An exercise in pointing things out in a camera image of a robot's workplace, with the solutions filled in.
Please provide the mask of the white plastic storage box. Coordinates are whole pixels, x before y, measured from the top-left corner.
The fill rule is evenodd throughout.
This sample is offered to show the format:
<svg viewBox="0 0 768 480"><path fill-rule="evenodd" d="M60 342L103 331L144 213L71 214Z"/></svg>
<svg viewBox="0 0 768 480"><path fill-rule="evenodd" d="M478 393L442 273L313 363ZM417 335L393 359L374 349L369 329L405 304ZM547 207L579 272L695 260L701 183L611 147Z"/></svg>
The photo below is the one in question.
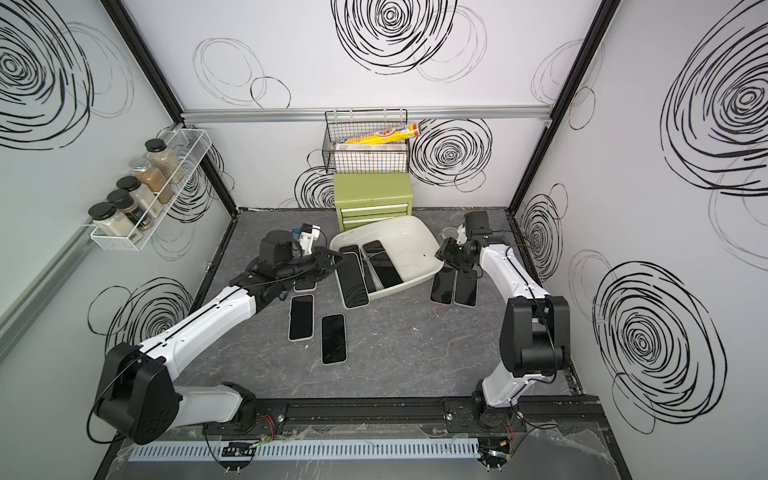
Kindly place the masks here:
<svg viewBox="0 0 768 480"><path fill-rule="evenodd" d="M369 293L371 300L385 298L430 281L444 265L435 257L439 245L434 235L415 216L377 221L339 233L330 240L329 248L335 251L348 245L362 248L372 241L382 244L403 282Z"/></svg>

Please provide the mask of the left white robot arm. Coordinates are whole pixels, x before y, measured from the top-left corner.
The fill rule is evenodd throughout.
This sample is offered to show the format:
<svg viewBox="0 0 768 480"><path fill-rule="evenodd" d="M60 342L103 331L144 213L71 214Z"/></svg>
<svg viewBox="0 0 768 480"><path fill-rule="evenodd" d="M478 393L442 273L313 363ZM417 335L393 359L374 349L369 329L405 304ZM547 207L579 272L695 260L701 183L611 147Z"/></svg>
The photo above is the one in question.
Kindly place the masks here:
<svg viewBox="0 0 768 480"><path fill-rule="evenodd" d="M167 430L221 424L246 433L257 423L255 396L244 387L178 386L185 368L209 346L298 282L320 282L347 265L343 254L285 230L269 232L259 255L208 303L138 345L122 342L106 354L90 416L138 445Z"/></svg>

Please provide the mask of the phone table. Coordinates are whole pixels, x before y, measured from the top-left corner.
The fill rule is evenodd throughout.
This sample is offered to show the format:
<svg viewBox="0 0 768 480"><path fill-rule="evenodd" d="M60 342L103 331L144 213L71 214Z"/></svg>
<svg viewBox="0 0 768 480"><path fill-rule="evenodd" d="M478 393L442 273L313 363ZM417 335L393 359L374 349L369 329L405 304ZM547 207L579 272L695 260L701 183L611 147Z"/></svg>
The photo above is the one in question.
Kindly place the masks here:
<svg viewBox="0 0 768 480"><path fill-rule="evenodd" d="M289 311L288 339L298 342L311 339L314 335L314 296L297 295L291 299Z"/></svg>

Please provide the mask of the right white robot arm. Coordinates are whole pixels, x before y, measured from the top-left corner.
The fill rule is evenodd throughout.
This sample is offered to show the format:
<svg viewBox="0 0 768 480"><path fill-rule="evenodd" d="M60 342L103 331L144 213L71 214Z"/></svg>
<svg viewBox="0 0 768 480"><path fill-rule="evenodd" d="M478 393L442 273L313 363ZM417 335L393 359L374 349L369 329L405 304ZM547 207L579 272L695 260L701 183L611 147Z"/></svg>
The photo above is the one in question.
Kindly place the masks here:
<svg viewBox="0 0 768 480"><path fill-rule="evenodd" d="M485 211L464 215L456 238L445 239L435 257L468 279L489 277L505 302L499 334L500 360L473 393L474 421L490 430L513 412L536 384L552 384L571 359L570 306L553 296L525 269Z"/></svg>

